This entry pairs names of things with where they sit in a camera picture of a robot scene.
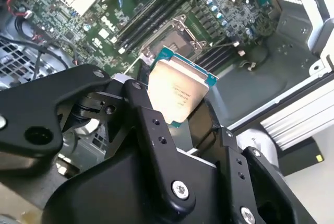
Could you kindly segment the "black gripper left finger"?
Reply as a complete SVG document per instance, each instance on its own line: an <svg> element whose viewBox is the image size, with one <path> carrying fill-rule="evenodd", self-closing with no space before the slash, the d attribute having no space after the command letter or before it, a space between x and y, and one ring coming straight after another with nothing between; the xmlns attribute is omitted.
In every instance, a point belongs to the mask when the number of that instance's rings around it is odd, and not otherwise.
<svg viewBox="0 0 334 224"><path fill-rule="evenodd" d="M102 120L108 133L135 128L158 202L168 210L195 207L174 141L145 87L90 64L1 92L1 182L44 208L64 182L54 165L62 133L87 119Z"/></svg>

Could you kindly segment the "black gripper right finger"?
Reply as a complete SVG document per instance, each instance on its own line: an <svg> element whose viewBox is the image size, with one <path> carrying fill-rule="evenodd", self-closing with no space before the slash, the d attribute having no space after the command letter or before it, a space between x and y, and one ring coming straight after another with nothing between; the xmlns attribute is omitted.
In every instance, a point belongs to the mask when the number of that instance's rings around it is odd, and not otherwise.
<svg viewBox="0 0 334 224"><path fill-rule="evenodd" d="M261 151L238 147L207 99L192 112L192 142L197 156L217 166L228 223L316 222Z"/></svg>

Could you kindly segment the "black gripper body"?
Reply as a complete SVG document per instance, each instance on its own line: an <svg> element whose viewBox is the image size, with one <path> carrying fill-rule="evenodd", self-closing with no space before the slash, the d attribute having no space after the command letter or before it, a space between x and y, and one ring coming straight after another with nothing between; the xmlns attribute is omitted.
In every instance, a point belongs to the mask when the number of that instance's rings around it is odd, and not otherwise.
<svg viewBox="0 0 334 224"><path fill-rule="evenodd" d="M195 209L180 223L224 223L213 165L180 151ZM42 223L175 223L151 199L139 153L131 148L63 183L48 200Z"/></svg>

